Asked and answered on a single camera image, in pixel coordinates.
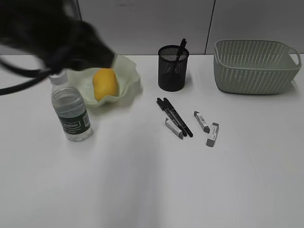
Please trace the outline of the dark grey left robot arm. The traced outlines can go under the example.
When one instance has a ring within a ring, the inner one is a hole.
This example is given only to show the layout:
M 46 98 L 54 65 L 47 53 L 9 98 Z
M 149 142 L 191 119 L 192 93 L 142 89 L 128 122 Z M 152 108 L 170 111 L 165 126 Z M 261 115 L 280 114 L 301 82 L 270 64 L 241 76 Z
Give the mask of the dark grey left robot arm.
M 0 43 L 29 52 L 47 66 L 82 71 L 111 68 L 116 54 L 99 38 L 94 27 L 69 16 L 68 0 L 2 0 Z

